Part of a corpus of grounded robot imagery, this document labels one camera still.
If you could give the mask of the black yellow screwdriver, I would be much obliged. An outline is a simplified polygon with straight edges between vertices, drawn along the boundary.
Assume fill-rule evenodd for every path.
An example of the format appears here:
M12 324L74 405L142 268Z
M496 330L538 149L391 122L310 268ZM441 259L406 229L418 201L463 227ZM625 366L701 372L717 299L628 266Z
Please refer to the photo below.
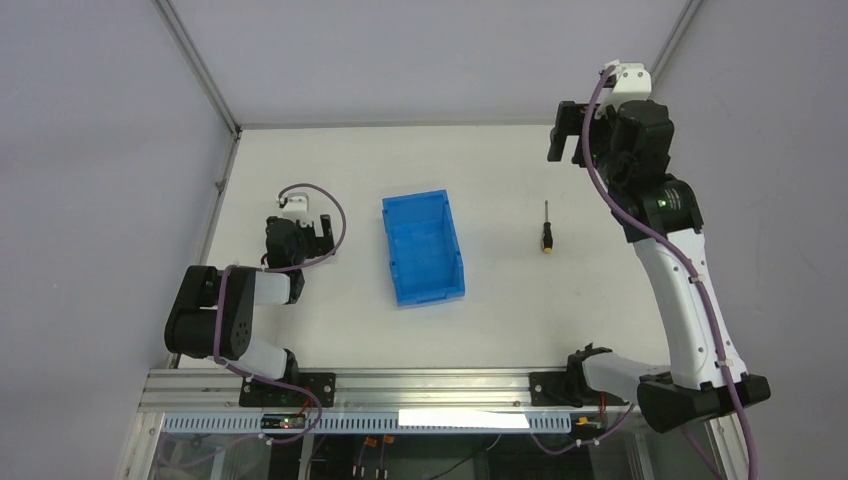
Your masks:
M542 237L541 237L541 248L542 251L546 254L549 254L553 250L553 233L552 233L552 225L549 218L549 201L544 201L544 222L542 227Z

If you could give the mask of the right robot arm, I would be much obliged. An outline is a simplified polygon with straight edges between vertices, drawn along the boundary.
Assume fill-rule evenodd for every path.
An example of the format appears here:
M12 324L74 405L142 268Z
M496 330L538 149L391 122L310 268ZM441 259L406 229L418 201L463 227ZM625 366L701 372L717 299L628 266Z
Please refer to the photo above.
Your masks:
M729 338L705 255L703 218L692 188L668 171L674 134L666 106L631 100L592 119L593 165L624 219L626 241L645 269L660 312L670 363L649 365L587 345L568 358L560 402L582 406L602 393L638 406L657 433L766 401L766 377L751 373Z

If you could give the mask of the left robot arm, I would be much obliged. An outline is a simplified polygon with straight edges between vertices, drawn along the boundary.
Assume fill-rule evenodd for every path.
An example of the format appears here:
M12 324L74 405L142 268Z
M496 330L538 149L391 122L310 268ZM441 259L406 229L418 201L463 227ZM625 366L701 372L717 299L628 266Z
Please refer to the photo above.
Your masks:
M305 286L302 266L335 246L332 220L282 216L266 220L269 268L209 265L187 268L164 329L166 349L195 359L220 359L248 375L298 385L296 356L253 334L257 306L293 305Z

